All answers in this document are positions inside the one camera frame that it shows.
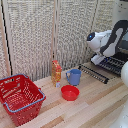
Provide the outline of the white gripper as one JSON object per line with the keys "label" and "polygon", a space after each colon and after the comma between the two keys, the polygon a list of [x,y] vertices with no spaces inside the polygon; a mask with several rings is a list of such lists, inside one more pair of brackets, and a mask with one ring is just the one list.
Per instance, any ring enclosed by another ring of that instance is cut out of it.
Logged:
{"label": "white gripper", "polygon": [[104,56],[96,54],[91,58],[91,62],[95,65],[98,65],[101,61],[104,60]]}

